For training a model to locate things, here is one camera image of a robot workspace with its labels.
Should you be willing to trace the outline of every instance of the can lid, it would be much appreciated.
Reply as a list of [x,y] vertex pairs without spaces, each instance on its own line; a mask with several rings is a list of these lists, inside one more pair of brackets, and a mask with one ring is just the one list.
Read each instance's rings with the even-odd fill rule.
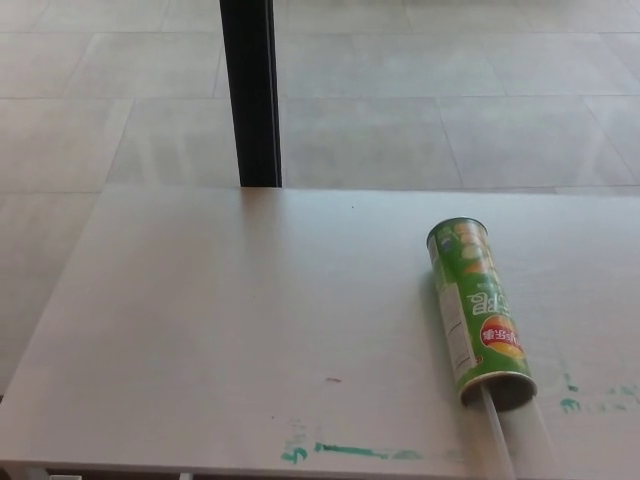
[[474,223],[480,225],[482,227],[482,229],[485,231],[485,233],[488,234],[487,227],[485,227],[484,224],[481,221],[476,220],[475,218],[471,218],[471,217],[452,217],[452,218],[447,218],[445,220],[442,220],[441,222],[436,223],[436,225],[429,231],[429,234],[427,235],[427,243],[429,243],[429,240],[435,234],[436,230],[438,230],[440,227],[442,227],[443,225],[445,225],[445,224],[447,224],[449,222],[455,222],[457,220],[467,220],[467,221],[470,221],[470,222],[474,222]]

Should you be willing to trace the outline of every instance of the chip can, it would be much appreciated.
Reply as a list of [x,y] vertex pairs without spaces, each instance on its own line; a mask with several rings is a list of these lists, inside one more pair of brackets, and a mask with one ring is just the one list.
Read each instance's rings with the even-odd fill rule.
[[486,386],[498,411],[536,394],[509,304],[496,272],[487,230],[472,218],[437,224],[427,246],[458,397],[467,406]]

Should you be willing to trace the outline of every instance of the lay's logo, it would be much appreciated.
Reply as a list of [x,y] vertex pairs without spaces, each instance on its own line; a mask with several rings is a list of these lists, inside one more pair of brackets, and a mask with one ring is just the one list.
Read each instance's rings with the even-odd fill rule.
[[482,344],[512,358],[524,358],[520,339],[513,322],[503,315],[493,315],[485,320],[480,330]]

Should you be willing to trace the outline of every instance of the green paint mark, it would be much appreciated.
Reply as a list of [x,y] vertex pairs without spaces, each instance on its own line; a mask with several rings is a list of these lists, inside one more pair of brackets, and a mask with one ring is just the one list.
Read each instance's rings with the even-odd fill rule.
[[560,401],[560,406],[562,407],[562,410],[564,410],[564,413],[569,413],[574,411],[579,412],[581,410],[580,402],[574,400],[573,398],[562,399]]
[[398,450],[391,458],[394,460],[422,460],[422,455],[413,450]]
[[564,379],[567,382],[567,388],[569,389],[570,392],[578,391],[578,387],[576,387],[575,385],[571,385],[571,375],[569,375],[568,373],[565,373]]
[[346,453],[347,455],[360,455],[363,457],[377,457],[386,460],[389,458],[389,454],[376,452],[375,450],[371,450],[370,448],[359,448],[359,447],[340,447],[338,445],[325,445],[324,443],[316,442],[316,446],[314,448],[316,452],[335,452],[335,453]]
[[295,465],[298,463],[298,455],[302,457],[302,460],[307,459],[307,451],[304,448],[299,448],[299,447],[294,449],[293,452],[291,453],[289,452],[283,453],[282,455],[280,455],[280,458],[285,462],[291,462],[292,464]]

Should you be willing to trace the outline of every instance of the tiled floor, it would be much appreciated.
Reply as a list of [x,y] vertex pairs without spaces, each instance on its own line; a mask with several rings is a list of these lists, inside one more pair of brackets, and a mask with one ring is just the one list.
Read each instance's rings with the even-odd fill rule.
[[[274,0],[285,183],[640,195],[640,0]],[[107,182],[238,184],[218,0],[0,0],[0,394]]]

